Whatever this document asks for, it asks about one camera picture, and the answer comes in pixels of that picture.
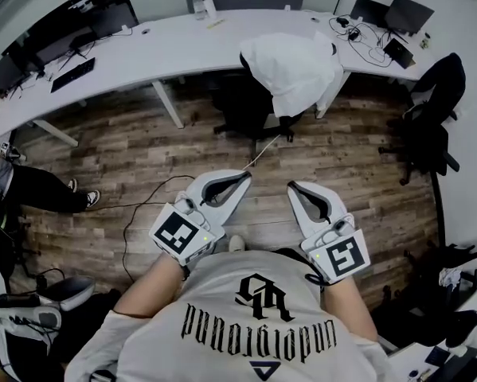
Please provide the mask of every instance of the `shoe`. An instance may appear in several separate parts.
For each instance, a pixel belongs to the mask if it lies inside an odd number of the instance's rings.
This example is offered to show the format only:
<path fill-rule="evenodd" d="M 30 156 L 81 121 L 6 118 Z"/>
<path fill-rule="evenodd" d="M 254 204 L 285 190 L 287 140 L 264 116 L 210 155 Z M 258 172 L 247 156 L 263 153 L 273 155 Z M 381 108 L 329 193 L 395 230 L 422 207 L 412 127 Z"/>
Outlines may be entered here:
<path fill-rule="evenodd" d="M 229 240 L 229 251 L 244 251 L 245 241 L 240 235 L 233 235 Z"/>
<path fill-rule="evenodd" d="M 68 187 L 72 190 L 73 193 L 76 193 L 78 187 L 77 180 L 75 178 L 72 178 L 72 180 L 68 182 Z"/>
<path fill-rule="evenodd" d="M 100 200 L 100 191 L 91 191 L 86 194 L 86 196 L 88 197 L 88 203 L 86 204 L 86 208 L 91 208 Z"/>

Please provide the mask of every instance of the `keyboard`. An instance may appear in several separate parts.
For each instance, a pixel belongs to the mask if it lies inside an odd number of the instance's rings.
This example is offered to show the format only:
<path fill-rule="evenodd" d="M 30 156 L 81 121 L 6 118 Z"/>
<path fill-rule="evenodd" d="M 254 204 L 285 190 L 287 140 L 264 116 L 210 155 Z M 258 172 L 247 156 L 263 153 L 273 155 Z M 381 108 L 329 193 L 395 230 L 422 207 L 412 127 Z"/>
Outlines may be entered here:
<path fill-rule="evenodd" d="M 88 72 L 91 72 L 94 67 L 95 58 L 92 58 L 91 60 L 87 60 L 86 62 L 77 65 L 74 69 L 64 73 L 53 81 L 53 87 L 51 88 L 50 93 L 54 93 L 65 85 L 68 85 L 70 82 L 78 80 L 82 76 L 86 75 Z"/>

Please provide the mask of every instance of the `floor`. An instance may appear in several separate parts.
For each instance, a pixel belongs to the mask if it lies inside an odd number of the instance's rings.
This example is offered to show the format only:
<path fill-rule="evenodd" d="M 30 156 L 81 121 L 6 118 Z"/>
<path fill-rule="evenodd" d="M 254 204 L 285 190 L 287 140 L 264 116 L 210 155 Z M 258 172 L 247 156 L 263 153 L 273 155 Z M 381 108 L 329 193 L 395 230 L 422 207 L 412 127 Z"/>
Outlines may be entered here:
<path fill-rule="evenodd" d="M 177 129 L 153 88 L 142 87 L 90 99 L 85 108 L 70 107 L 48 121 L 79 140 L 73 149 L 24 127 L 16 144 L 28 156 L 26 165 L 79 180 L 83 189 L 99 189 L 99 207 L 144 201 L 162 181 L 174 175 L 241 169 L 248 163 L 246 138 L 214 135 L 222 124 L 198 78 L 172 87 L 187 126 Z M 389 135 L 388 119 L 405 106 L 396 85 L 371 76 L 352 76 L 324 119 L 310 112 L 293 128 L 293 143 L 279 138 L 251 168 L 252 187 L 226 225 L 253 248 L 294 246 L 302 239 L 287 199 L 290 180 L 317 181 L 337 191 L 364 230 L 372 264 L 356 276 L 369 307 L 381 301 L 382 288 L 402 288 L 410 271 L 405 249 L 419 255 L 428 239 L 436 240 L 436 211 L 429 177 L 415 173 L 399 185 L 404 163 L 399 156 L 377 152 L 379 145 L 399 142 Z M 268 141 L 258 145 L 262 148 Z M 152 201 L 173 201 L 190 180 L 174 179 Z M 139 209 L 127 231 L 126 265 L 135 278 L 154 261 L 158 249 L 147 233 L 161 205 Z M 61 215 L 24 208 L 31 226 L 28 243 L 41 252 L 29 259 L 32 272 L 59 267 L 67 275 L 91 275 L 99 290 L 125 290 L 130 284 L 122 265 L 123 228 L 133 207 Z M 48 274 L 49 280 L 58 274 Z M 15 291 L 31 288 L 17 268 Z"/>

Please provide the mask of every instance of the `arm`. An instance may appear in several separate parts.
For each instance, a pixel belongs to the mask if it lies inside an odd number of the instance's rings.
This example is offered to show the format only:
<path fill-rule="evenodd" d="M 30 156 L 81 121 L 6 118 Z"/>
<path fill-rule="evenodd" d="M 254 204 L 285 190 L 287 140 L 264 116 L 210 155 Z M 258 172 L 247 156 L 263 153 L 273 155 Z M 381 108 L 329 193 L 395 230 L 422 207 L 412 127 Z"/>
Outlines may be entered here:
<path fill-rule="evenodd" d="M 150 270 L 116 303 L 114 311 L 134 318 L 152 318 L 171 303 L 181 286 L 183 270 L 162 253 Z"/>
<path fill-rule="evenodd" d="M 353 277 L 325 288 L 326 311 L 341 320 L 353 334 L 377 341 L 376 326 Z"/>
<path fill-rule="evenodd" d="M 183 270 L 165 253 L 116 303 L 93 338 L 73 358 L 66 382 L 85 382 L 97 370 L 115 372 L 127 339 L 173 301 L 183 280 Z"/>

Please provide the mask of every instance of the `person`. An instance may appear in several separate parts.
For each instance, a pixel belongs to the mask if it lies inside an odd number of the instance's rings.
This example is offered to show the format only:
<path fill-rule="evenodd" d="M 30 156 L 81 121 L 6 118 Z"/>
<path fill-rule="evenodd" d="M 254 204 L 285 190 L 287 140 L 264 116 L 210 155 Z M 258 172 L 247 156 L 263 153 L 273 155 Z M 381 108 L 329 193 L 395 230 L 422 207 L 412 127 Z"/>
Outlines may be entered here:
<path fill-rule="evenodd" d="M 0 158 L 0 190 L 6 202 L 53 212 L 82 212 L 100 199 L 97 190 L 77 191 L 77 180 L 65 185 L 48 171 L 18 166 Z"/>
<path fill-rule="evenodd" d="M 228 253 L 197 263 L 177 298 L 184 271 L 163 252 L 65 382 L 395 380 L 353 278 L 325 287 L 322 310 L 310 264 L 285 251 L 245 251 L 234 236 Z"/>

